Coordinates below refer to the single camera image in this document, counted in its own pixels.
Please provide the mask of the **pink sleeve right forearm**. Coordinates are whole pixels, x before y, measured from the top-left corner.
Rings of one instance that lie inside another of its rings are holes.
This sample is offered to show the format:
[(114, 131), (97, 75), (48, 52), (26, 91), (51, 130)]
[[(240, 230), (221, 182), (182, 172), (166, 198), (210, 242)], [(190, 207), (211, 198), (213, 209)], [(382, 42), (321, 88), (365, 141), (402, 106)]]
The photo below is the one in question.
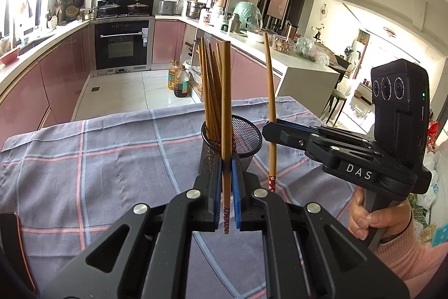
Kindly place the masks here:
[(447, 297), (447, 243), (436, 247), (421, 243), (413, 220), (374, 253), (405, 283), (411, 298)]

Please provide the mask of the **person's right hand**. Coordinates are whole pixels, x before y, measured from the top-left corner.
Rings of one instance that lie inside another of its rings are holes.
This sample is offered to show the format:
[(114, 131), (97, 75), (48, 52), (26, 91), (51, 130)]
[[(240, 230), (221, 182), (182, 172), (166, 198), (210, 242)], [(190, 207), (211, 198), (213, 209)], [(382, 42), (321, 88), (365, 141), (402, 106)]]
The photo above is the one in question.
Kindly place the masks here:
[(411, 220), (412, 209), (407, 200), (395, 207), (368, 212), (364, 207), (363, 189), (354, 189), (349, 209), (349, 231), (356, 238), (365, 240), (370, 228), (383, 229), (382, 240), (395, 238), (407, 229)]

